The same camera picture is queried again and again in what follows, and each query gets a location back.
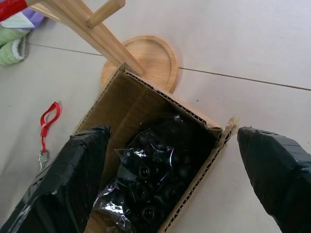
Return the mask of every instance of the white tiled floor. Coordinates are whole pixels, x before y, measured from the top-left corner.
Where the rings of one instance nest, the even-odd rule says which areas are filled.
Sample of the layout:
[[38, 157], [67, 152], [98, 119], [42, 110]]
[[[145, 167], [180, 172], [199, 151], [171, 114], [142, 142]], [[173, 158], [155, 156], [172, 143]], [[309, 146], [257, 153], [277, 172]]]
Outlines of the white tiled floor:
[[[168, 41], [181, 67], [174, 94], [222, 126], [240, 115], [241, 126], [286, 135], [311, 152], [310, 10], [306, 0], [131, 0], [106, 24], [120, 40], [153, 34]], [[28, 43], [25, 61], [0, 67], [0, 187], [7, 190], [0, 225], [38, 173], [41, 114], [61, 101], [47, 139], [55, 157], [98, 95], [105, 62], [51, 20]], [[190, 231], [280, 232], [252, 190], [236, 137], [175, 230]]]

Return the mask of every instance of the wooden coat rack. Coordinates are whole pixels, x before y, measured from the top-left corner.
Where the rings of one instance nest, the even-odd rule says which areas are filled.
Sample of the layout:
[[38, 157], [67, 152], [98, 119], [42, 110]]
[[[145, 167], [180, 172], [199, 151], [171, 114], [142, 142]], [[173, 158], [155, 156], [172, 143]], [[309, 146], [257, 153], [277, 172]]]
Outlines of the wooden coat rack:
[[80, 35], [107, 58], [101, 83], [106, 83], [115, 69], [126, 62], [140, 76], [173, 92], [179, 76], [174, 51], [156, 36], [137, 36], [121, 43], [103, 21], [125, 5], [125, 0], [108, 0], [95, 13], [82, 0], [26, 0], [33, 10], [59, 21]]

